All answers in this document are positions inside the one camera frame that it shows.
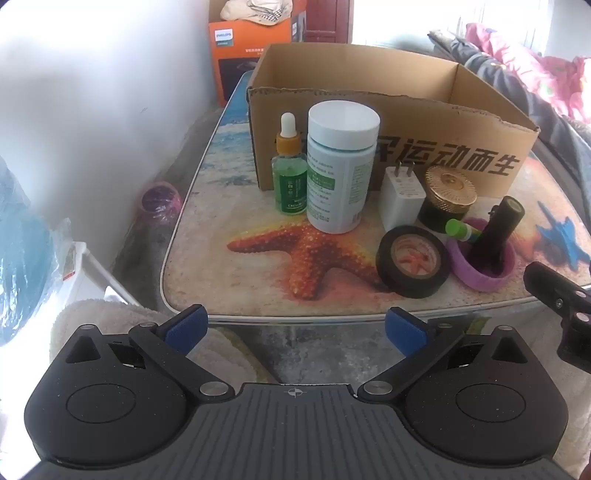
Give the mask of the purple bowl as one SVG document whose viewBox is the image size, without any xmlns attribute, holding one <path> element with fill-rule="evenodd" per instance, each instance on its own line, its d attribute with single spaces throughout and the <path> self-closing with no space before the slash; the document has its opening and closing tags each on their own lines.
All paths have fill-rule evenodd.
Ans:
<svg viewBox="0 0 591 480">
<path fill-rule="evenodd" d="M 470 224 L 480 231 L 488 224 L 487 220 L 480 218 L 468 218 L 463 222 Z M 467 260 L 471 247 L 472 243 L 459 242 L 448 237 L 446 248 L 451 259 L 452 272 L 456 277 L 467 287 L 478 292 L 490 293 L 504 287 L 513 276 L 517 264 L 517 254 L 511 241 L 507 241 L 504 251 L 504 268 L 499 275 L 476 270 Z"/>
</svg>

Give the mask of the green lip balm tube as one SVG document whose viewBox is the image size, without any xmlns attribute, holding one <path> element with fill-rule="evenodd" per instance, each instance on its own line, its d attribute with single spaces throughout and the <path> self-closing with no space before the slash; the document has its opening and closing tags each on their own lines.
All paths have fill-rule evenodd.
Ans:
<svg viewBox="0 0 591 480">
<path fill-rule="evenodd" d="M 475 243 L 481 235 L 480 230 L 458 219 L 450 219 L 446 223 L 445 233 L 459 242 L 468 243 Z"/>
</svg>

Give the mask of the gold lid black jar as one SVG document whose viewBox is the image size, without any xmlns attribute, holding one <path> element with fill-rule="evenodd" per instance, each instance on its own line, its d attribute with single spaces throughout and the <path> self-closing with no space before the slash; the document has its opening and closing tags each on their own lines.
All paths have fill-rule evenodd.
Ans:
<svg viewBox="0 0 591 480">
<path fill-rule="evenodd" d="M 456 169 L 431 166 L 425 172 L 425 201 L 419 221 L 428 229 L 444 233 L 449 220 L 462 220 L 478 199 L 473 183 Z"/>
</svg>

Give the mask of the black electrical tape roll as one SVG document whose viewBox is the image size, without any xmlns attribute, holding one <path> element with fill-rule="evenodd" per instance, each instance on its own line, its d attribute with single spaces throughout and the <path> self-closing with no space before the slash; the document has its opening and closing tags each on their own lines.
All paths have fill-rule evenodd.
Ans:
<svg viewBox="0 0 591 480">
<path fill-rule="evenodd" d="M 451 258 L 441 240 L 417 226 L 399 226 L 381 239 L 377 272 L 391 292 L 412 299 L 437 293 L 451 273 Z"/>
</svg>

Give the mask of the white power adapter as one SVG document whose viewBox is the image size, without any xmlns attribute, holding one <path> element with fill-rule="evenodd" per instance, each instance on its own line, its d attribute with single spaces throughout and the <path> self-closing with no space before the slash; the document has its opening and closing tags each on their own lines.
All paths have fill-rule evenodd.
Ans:
<svg viewBox="0 0 591 480">
<path fill-rule="evenodd" d="M 385 170 L 378 210 L 386 231 L 414 225 L 418 219 L 426 192 L 414 168 L 414 162 L 401 161 Z"/>
</svg>

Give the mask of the purple jar on floor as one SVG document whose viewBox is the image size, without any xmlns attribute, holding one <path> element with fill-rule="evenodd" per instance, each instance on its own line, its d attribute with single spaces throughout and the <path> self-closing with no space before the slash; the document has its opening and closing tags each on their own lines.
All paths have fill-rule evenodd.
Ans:
<svg viewBox="0 0 591 480">
<path fill-rule="evenodd" d="M 169 224 L 176 220 L 182 206 L 177 189 L 166 181 L 148 187 L 139 199 L 140 217 L 152 223 Z"/>
</svg>

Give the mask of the grey blanket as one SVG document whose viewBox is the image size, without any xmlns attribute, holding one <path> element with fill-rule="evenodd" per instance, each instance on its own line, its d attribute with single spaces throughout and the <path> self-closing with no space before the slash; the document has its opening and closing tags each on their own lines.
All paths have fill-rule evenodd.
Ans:
<svg viewBox="0 0 591 480">
<path fill-rule="evenodd" d="M 505 95 L 541 128 L 541 141 L 590 200 L 590 128 L 556 113 L 547 101 L 529 92 L 516 74 L 469 41 L 443 31 L 431 31 L 428 37 L 437 49 Z"/>
</svg>

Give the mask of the green dropper bottle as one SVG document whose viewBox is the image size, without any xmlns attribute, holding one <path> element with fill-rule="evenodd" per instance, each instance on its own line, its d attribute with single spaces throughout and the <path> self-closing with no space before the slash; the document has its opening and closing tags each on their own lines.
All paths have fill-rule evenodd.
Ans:
<svg viewBox="0 0 591 480">
<path fill-rule="evenodd" d="M 308 162 L 293 113 L 286 112 L 280 117 L 271 170 L 277 210 L 284 215 L 303 213 L 307 208 Z"/>
</svg>

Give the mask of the pink cloth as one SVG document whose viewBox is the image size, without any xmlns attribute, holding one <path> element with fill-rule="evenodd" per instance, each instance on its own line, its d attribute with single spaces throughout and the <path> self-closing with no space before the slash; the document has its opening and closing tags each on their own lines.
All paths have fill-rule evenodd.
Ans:
<svg viewBox="0 0 591 480">
<path fill-rule="evenodd" d="M 590 58 L 542 56 L 497 31 L 469 23 L 466 39 L 515 74 L 526 89 L 572 120 L 590 124 Z"/>
</svg>

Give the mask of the white pill bottle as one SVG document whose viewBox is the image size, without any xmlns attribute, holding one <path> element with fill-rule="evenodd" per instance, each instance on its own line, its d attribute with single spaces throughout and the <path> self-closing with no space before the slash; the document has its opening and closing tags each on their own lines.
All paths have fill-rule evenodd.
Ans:
<svg viewBox="0 0 591 480">
<path fill-rule="evenodd" d="M 359 225 L 370 186 L 381 118 L 346 100 L 315 104 L 308 112 L 308 221 L 344 234 Z"/>
</svg>

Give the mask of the brown cardboard box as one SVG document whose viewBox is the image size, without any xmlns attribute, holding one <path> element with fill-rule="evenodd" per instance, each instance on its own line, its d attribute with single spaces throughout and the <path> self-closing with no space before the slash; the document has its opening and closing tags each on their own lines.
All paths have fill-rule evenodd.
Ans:
<svg viewBox="0 0 591 480">
<path fill-rule="evenodd" d="M 273 44 L 246 89 L 252 151 L 261 190 L 273 186 L 280 115 L 293 113 L 301 134 L 318 102 L 349 100 L 381 118 L 372 189 L 384 170 L 412 161 L 456 168 L 485 197 L 504 196 L 540 129 L 463 65 L 401 50 L 330 43 Z"/>
</svg>

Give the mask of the orange Philips box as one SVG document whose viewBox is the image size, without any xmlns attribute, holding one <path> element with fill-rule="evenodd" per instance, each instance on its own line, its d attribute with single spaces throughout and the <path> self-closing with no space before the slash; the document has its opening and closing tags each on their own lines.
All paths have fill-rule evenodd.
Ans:
<svg viewBox="0 0 591 480">
<path fill-rule="evenodd" d="M 287 18 L 276 25 L 262 25 L 246 19 L 224 20 L 225 1 L 209 2 L 209 45 L 219 104 L 224 106 L 242 75 L 256 68 L 263 50 L 270 44 L 303 42 L 306 1 L 294 1 Z"/>
</svg>

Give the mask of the dark red door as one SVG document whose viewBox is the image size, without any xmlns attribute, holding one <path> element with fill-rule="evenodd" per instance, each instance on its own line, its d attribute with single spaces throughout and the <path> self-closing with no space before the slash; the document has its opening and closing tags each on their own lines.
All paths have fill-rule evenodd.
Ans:
<svg viewBox="0 0 591 480">
<path fill-rule="evenodd" d="M 353 0 L 308 0 L 305 42 L 348 44 L 353 33 Z"/>
</svg>

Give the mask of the beige cloth in box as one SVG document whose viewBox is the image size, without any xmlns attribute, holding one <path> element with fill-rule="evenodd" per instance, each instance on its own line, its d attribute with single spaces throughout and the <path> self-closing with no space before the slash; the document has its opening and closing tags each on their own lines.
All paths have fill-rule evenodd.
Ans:
<svg viewBox="0 0 591 480">
<path fill-rule="evenodd" d="M 221 19 L 274 26 L 290 18 L 293 7 L 291 0 L 228 0 L 221 9 Z"/>
</svg>

